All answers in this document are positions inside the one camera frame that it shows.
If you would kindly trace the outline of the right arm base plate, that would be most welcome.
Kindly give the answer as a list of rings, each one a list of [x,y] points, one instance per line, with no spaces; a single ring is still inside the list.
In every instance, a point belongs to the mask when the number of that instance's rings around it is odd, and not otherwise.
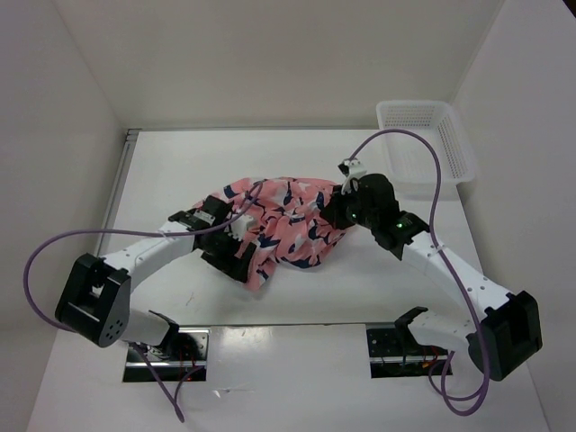
[[[392,324],[367,326],[366,339],[372,379],[440,375],[448,352],[438,346],[403,341]]]

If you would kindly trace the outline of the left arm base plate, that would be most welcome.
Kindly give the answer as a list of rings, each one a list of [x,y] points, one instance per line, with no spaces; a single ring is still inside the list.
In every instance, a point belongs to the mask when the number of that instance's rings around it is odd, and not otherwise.
[[[130,346],[127,351],[122,381],[151,383],[155,381],[150,363],[162,382],[205,382],[211,331],[208,328],[183,327],[168,351],[138,343],[141,351]]]

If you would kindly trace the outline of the white plastic basket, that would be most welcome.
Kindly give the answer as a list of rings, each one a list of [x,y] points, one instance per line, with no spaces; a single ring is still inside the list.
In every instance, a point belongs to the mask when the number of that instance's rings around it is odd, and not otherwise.
[[[376,105],[382,130],[402,129],[426,140],[434,154],[419,140],[401,133],[379,138],[389,178],[400,192],[431,197],[437,183],[433,159],[442,174],[441,194],[449,195],[458,185],[476,177],[476,161],[468,137],[453,107],[430,100],[382,101]]]

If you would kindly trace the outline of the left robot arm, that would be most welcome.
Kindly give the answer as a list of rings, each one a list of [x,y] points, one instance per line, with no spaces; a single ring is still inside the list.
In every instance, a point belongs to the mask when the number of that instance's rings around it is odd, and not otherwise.
[[[106,256],[84,254],[73,264],[55,310],[56,320],[99,347],[118,340],[146,344],[157,358],[178,352],[179,325],[167,316],[131,308],[134,290],[155,272],[196,250],[228,277],[246,282],[253,243],[242,244],[257,221],[230,202],[207,197],[179,211],[152,237]]]

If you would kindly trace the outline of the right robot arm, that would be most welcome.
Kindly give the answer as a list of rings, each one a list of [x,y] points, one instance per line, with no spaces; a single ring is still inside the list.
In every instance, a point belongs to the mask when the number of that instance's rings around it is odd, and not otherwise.
[[[396,347],[465,350],[473,364],[500,382],[543,346],[536,299],[514,294],[477,271],[418,215],[401,209],[385,175],[352,178],[335,187],[320,216],[336,229],[361,226],[375,242],[441,289],[470,319],[458,322],[417,306],[394,322]]]

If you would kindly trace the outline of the pink shark print shorts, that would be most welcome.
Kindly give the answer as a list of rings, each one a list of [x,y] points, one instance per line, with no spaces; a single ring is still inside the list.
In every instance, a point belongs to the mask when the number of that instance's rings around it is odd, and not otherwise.
[[[279,264],[299,269],[319,266],[347,233],[333,229],[320,211],[337,186],[317,178],[277,177],[263,188],[247,215],[256,219],[247,241],[256,245],[248,280],[250,291],[259,290]]]

